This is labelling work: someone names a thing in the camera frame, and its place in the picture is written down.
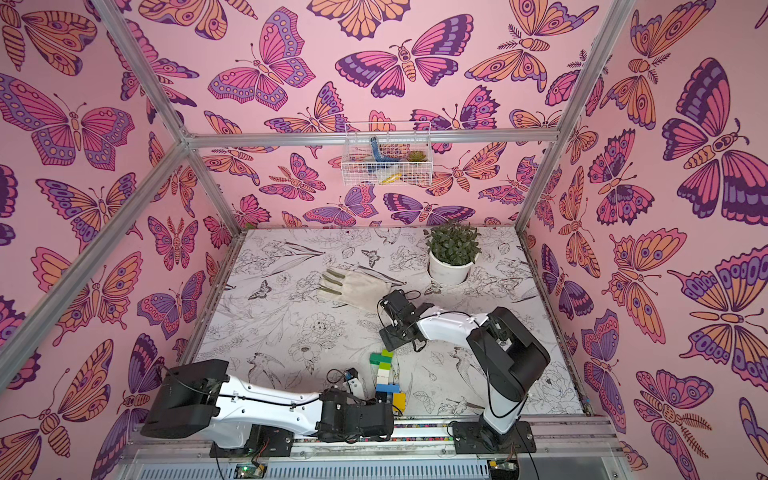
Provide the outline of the dark green lego brick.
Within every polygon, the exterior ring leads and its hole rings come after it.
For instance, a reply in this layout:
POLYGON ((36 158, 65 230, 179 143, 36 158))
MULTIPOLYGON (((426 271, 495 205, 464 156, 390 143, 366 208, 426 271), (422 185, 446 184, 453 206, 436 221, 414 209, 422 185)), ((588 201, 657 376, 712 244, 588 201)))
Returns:
POLYGON ((393 357, 390 355, 384 355, 382 353, 371 353, 369 355, 369 363, 371 365, 379 366, 385 364, 390 366, 392 364, 393 357))

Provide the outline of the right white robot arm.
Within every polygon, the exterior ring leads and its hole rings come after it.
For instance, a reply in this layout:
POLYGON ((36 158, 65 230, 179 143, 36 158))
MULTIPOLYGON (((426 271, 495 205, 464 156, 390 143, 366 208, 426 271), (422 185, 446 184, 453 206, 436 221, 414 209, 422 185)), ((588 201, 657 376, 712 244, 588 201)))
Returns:
POLYGON ((418 352, 430 342, 445 342, 470 351, 486 379, 483 429, 508 434, 518 422, 531 387, 551 362, 549 351, 505 307, 469 314, 432 303, 411 303, 401 290, 382 297, 377 313, 390 323, 379 330, 389 351, 411 345, 418 352))

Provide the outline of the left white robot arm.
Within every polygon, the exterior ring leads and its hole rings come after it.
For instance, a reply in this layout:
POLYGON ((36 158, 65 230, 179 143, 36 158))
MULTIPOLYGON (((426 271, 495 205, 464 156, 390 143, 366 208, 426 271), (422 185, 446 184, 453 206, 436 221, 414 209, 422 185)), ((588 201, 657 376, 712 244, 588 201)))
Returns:
POLYGON ((227 373, 229 363, 206 360, 172 368, 140 430, 144 437, 198 438, 224 449, 246 446, 255 427, 272 427, 325 443, 388 441, 393 406, 338 388, 292 393, 260 387, 227 373))

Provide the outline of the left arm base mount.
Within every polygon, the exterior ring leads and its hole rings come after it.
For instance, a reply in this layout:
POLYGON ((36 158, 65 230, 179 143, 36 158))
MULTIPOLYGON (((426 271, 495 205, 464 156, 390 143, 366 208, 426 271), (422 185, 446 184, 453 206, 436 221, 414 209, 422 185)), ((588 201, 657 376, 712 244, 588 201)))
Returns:
POLYGON ((288 430, 261 425, 252 425, 246 435, 245 444, 237 448, 220 448, 213 443, 211 458, 288 457, 291 453, 295 435, 288 430))

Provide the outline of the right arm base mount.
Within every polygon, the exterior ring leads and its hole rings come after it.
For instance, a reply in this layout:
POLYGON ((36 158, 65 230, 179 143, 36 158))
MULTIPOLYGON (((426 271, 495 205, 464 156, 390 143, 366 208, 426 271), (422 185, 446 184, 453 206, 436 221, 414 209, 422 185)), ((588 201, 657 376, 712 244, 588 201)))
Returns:
POLYGON ((447 433, 457 454, 536 453, 537 446, 529 422, 517 421, 507 433, 500 434, 484 422, 452 421, 447 433))

